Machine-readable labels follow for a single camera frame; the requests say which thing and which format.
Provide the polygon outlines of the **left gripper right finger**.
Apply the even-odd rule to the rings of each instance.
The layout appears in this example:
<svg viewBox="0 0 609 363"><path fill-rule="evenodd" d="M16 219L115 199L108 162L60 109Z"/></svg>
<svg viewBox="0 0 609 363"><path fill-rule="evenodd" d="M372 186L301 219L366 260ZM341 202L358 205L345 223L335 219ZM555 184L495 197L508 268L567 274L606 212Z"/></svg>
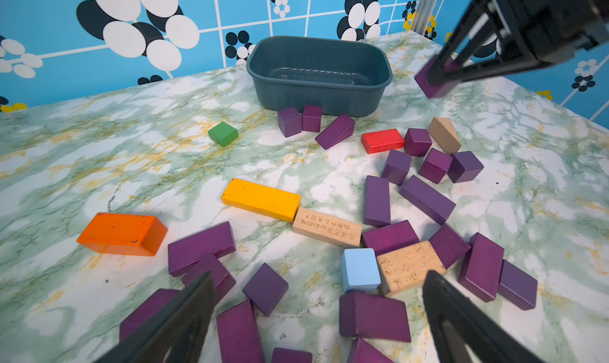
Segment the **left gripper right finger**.
<svg viewBox="0 0 609 363"><path fill-rule="evenodd" d="M428 271L423 303L441 362L540 362L442 275Z"/></svg>

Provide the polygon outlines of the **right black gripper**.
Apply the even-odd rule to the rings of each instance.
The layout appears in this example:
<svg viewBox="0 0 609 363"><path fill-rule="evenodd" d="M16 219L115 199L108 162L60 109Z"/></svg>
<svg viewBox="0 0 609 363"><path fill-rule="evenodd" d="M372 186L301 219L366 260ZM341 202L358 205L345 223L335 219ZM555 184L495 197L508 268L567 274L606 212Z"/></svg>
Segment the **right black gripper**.
<svg viewBox="0 0 609 363"><path fill-rule="evenodd" d="M501 43L501 58L467 64L491 36ZM472 0L432 63L428 82L472 82L542 69L542 63L564 63L607 42L608 0Z"/></svg>

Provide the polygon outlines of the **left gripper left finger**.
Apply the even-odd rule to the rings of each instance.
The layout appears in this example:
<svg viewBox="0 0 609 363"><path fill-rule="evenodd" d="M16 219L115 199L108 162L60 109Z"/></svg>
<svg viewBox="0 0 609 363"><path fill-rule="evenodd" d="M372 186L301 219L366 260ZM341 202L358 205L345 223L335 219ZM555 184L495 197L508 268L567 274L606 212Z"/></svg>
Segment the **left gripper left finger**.
<svg viewBox="0 0 609 363"><path fill-rule="evenodd" d="M207 271L99 362L197 362L216 305Z"/></svg>

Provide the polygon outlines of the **purple cube brick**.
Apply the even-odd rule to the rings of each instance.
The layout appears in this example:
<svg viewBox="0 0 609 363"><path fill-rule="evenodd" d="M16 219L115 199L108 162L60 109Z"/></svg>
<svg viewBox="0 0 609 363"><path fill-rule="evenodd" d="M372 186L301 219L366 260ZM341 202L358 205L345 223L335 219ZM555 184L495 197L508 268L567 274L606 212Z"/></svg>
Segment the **purple cube brick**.
<svg viewBox="0 0 609 363"><path fill-rule="evenodd" d="M453 183L473 181L484 169L481 161L471 151L458 152L452 155L448 177Z"/></svg>
<svg viewBox="0 0 609 363"><path fill-rule="evenodd" d="M439 85L433 85L428 80L428 72L431 69L434 62L437 61L437 57L431 58L421 71L415 76L415 81L422 89L425 96L429 99L443 98L450 93L450 91L460 83L460 81L444 82Z"/></svg>

